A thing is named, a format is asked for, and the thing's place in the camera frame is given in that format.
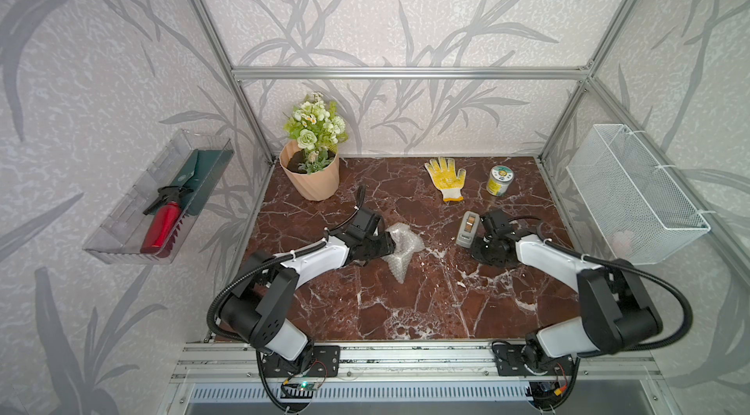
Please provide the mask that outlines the red spray bottle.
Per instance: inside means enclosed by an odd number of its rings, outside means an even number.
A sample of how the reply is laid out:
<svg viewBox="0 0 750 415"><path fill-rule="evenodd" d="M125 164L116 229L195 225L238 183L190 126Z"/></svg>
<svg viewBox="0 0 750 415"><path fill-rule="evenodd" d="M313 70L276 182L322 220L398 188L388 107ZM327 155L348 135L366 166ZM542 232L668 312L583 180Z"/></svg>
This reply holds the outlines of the red spray bottle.
<svg viewBox="0 0 750 415"><path fill-rule="evenodd" d="M182 188L163 187L157 191L157 198L144 211L146 216L154 216L140 248L140 252L157 258L168 257L177 239L177 231L182 221L183 209L179 204L184 193Z"/></svg>

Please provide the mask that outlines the aluminium cage frame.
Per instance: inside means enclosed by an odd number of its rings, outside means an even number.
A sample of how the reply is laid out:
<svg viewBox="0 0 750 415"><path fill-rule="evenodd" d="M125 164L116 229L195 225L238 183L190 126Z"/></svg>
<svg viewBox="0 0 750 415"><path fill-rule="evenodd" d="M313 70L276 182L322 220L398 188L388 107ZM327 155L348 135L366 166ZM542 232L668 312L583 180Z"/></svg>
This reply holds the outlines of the aluminium cage frame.
<svg viewBox="0 0 750 415"><path fill-rule="evenodd" d="M628 110L620 106L615 100L613 93L599 79L605 59L611 55L615 42L627 28L628 23L636 13L636 8L643 0L622 0L616 9L611 23L607 26L604 36L598 44L593 57L585 66L577 67L393 67L393 66L355 66L355 67L235 67L219 38L215 23L209 14L205 0L188 0L191 9L195 13L211 46L215 57L219 60L220 70L223 77L230 85L230 91L238 98L245 118L250 122L256 135L263 144L268 140L263 135L258 124L256 114L250 108L250 104L240 89L239 83L244 79L275 79L275 80L301 80L301 79L349 79L349 80L374 80L374 79L452 79L452 80L576 80L578 87L570 97L570 102L562 113L561 119L556 123L552 135L545 144L543 151L548 153L552 145L561 137L566 124L572 119L577 110L582 95L587 92L598 98L604 109L618 123L627 126L636 134L646 148L654 155L655 159L666 167L671 160L666 152L659 147L652 137L648 136L646 129L640 124Z"/></svg>

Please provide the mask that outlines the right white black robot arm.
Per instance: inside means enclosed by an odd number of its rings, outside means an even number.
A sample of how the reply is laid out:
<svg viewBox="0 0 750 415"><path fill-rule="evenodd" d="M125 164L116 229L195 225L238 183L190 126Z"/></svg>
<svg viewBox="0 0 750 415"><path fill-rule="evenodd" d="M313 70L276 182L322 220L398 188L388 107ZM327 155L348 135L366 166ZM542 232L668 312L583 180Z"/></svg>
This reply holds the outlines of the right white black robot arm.
<svg viewBox="0 0 750 415"><path fill-rule="evenodd" d="M536 230L518 229L519 221L535 221ZM473 221L484 235L474 237L472 258L494 267L526 266L562 282L578 296L580 316L539 329L525 338L527 364L564 356L595 358L605 354L669 347L693 328L693 307L673 284L623 259L604 260L555 243L534 216L511 218L501 210ZM661 315L644 285L667 291L682 310L677 330L666 337Z"/></svg>

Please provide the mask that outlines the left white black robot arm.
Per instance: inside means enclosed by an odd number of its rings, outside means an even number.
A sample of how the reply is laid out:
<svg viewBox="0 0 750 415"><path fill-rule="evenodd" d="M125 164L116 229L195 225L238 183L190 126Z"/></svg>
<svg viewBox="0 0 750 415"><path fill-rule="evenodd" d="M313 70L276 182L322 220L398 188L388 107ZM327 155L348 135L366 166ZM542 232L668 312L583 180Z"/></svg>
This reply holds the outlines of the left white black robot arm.
<svg viewBox="0 0 750 415"><path fill-rule="evenodd" d="M296 290L319 276L351 265L363 267L396 250L391 234L383 230L383 217L364 206L365 198L366 188L360 185L353 213L312 244L277 254L253 253L209 305L210 332L307 365L312 338L287 319Z"/></svg>

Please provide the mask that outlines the beige ribbed flower pot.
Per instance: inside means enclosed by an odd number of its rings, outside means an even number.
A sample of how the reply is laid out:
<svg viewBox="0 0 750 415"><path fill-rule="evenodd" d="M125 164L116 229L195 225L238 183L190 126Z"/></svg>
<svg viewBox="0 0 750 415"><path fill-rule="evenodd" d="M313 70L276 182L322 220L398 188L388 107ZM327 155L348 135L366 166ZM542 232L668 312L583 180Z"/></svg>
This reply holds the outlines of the beige ribbed flower pot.
<svg viewBox="0 0 750 415"><path fill-rule="evenodd" d="M310 201L322 201L334 196L340 184L340 157L335 155L332 163L322 171L312 174L293 172L290 163L299 147L296 141L289 141L279 155L279 164L298 193Z"/></svg>

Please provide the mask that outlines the clear plastic wall bin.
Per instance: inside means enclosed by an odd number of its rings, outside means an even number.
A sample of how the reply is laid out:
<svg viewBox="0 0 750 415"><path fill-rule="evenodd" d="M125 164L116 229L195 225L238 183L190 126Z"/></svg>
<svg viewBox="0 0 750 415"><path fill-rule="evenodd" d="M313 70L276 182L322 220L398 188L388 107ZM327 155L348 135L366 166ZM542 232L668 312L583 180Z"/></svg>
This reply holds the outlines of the clear plastic wall bin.
<svg viewBox="0 0 750 415"><path fill-rule="evenodd" d="M108 265L170 265L234 157L228 136L178 130L83 250Z"/></svg>

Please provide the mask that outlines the clear bubble wrap sheet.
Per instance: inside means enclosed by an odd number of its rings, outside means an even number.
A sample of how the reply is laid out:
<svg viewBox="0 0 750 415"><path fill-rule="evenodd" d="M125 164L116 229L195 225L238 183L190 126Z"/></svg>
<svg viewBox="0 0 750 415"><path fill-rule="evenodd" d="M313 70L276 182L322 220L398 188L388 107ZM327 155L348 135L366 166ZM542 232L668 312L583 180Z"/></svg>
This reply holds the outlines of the clear bubble wrap sheet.
<svg viewBox="0 0 750 415"><path fill-rule="evenodd" d="M417 233L404 223L388 227L387 232L395 243L395 250L383 257L389 270L399 284L404 284L412 257L425 249L425 244Z"/></svg>

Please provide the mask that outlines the dark green trowel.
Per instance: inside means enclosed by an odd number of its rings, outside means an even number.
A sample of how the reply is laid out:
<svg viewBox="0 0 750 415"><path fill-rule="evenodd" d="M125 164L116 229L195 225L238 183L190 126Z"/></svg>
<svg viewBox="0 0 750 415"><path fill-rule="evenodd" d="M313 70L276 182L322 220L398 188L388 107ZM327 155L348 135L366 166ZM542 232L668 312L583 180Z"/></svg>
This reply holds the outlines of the dark green trowel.
<svg viewBox="0 0 750 415"><path fill-rule="evenodd" d="M210 187L215 185L213 172L222 160L219 150L193 150L180 168L170 187L182 188L179 204L187 216L198 216L208 201Z"/></svg>

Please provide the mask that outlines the sunflower label tin can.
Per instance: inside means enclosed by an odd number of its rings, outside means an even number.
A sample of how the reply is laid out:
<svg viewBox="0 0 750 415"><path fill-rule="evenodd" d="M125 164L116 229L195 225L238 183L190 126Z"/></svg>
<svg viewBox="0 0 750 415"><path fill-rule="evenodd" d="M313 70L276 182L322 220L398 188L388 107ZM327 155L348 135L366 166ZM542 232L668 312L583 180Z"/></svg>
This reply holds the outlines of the sunflower label tin can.
<svg viewBox="0 0 750 415"><path fill-rule="evenodd" d="M504 196L515 179L514 171L504 165L495 165L490 169L486 190L492 196Z"/></svg>

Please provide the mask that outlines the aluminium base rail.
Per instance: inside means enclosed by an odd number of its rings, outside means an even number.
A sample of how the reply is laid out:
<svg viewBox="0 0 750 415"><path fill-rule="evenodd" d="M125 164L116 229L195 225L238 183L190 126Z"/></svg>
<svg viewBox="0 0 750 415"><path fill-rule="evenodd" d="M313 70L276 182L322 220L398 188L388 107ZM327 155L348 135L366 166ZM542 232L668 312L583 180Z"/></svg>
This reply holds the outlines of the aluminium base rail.
<svg viewBox="0 0 750 415"><path fill-rule="evenodd" d="M396 340L337 342L339 353L309 373L327 383L408 381L543 381L571 379L571 372L536 376L523 366L508 375L497 371L488 340ZM580 362L578 379L658 381L662 372L649 352L600 356ZM258 382L255 352L242 344L187 344L169 382Z"/></svg>

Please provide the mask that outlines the green white artificial flowers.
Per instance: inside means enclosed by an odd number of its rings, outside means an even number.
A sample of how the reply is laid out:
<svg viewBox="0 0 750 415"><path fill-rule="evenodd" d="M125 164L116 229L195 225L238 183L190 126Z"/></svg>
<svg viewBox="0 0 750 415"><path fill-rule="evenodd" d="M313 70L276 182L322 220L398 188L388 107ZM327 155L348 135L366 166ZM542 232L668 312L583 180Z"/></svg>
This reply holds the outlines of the green white artificial flowers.
<svg viewBox="0 0 750 415"><path fill-rule="evenodd" d="M337 112L337 103L326 102L319 92L308 94L291 110L283 129L298 148L287 163L297 174L314 174L332 165L338 146L348 140L347 125Z"/></svg>

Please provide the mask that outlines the yellow white work glove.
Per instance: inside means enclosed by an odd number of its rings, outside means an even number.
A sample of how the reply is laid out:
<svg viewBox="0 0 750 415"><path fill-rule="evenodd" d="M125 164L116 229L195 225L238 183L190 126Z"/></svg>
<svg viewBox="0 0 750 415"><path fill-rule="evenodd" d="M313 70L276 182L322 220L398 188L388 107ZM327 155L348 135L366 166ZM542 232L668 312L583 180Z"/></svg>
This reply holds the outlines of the yellow white work glove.
<svg viewBox="0 0 750 415"><path fill-rule="evenodd" d="M463 200L462 189L465 186L467 171L457 169L455 160L450 157L430 159L424 164L433 185L443 195L444 202Z"/></svg>

